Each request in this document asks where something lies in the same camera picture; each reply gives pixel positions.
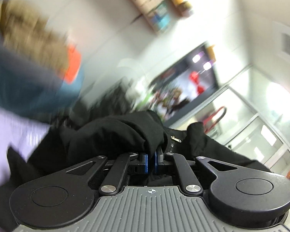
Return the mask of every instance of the black jacket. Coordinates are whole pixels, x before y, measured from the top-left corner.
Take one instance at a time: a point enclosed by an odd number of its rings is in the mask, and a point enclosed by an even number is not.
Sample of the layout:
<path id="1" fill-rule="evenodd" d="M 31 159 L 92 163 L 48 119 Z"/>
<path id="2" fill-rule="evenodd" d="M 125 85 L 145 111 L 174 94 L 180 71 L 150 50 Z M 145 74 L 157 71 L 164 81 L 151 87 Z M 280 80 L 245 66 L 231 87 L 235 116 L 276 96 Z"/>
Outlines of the black jacket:
<path id="1" fill-rule="evenodd" d="M 174 141 L 171 136 L 182 142 Z M 232 152 L 206 136 L 202 123 L 191 124 L 187 131 L 177 131 L 163 127 L 160 118 L 152 111 L 105 117 L 86 124 L 78 131 L 64 127 L 51 129 L 27 163 L 12 148 L 8 150 L 11 177 L 0 187 L 0 226 L 7 232 L 16 228 L 9 209 L 9 197 L 23 183 L 98 155 L 116 159 L 125 152 L 144 152 L 152 158 L 158 147 L 165 153 L 183 154 L 188 160 L 206 156 L 269 171 L 260 162 Z M 134 177 L 133 184 L 167 185 L 169 177 Z"/>

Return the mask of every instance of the white wall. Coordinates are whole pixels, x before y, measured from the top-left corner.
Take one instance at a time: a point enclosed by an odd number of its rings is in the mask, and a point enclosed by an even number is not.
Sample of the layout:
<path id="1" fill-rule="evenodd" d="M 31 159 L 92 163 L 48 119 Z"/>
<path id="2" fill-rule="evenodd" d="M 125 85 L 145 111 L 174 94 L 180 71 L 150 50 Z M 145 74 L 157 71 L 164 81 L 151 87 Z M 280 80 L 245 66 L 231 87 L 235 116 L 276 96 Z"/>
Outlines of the white wall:
<path id="1" fill-rule="evenodd" d="M 148 81 L 204 41 L 217 45 L 220 83 L 249 64 L 247 38 L 237 0 L 189 0 L 195 15 L 178 18 L 171 12 L 168 32 L 155 35 L 130 0 L 30 0 L 49 26 L 71 35 L 83 55 L 83 88 L 96 81 L 86 95 L 93 101 L 123 76 Z"/>
<path id="2" fill-rule="evenodd" d="M 290 26 L 290 0 L 241 0 L 252 62 L 290 92 L 290 63 L 276 55 L 273 21 Z"/>

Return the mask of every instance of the glass door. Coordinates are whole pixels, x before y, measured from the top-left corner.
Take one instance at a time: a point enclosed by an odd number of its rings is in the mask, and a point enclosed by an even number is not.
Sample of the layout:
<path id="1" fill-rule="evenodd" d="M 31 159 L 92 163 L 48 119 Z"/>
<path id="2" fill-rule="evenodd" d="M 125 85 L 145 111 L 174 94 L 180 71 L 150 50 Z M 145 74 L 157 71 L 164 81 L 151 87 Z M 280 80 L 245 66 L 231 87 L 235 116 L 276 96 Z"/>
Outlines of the glass door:
<path id="1" fill-rule="evenodd" d="M 290 174 L 290 152 L 286 151 L 284 155 L 271 167 L 273 173 L 281 174 L 285 177 Z"/>
<path id="2" fill-rule="evenodd" d="M 216 112 L 221 107 L 226 108 L 226 114 L 218 122 L 217 125 L 207 133 L 208 136 L 216 140 L 222 145 L 226 145 L 230 137 L 238 133 L 254 118 L 255 112 L 249 109 L 243 101 L 241 101 L 231 90 L 224 91 L 216 97 L 211 103 L 205 106 L 202 110 L 196 113 L 192 118 L 178 127 L 178 130 L 187 130 L 187 127 L 194 122 L 204 121 L 211 114 Z M 219 112 L 208 126 L 221 116 Z"/>
<path id="3" fill-rule="evenodd" d="M 252 160 L 265 164 L 281 147 L 282 141 L 256 118 L 239 135 L 232 139 L 227 147 Z"/>

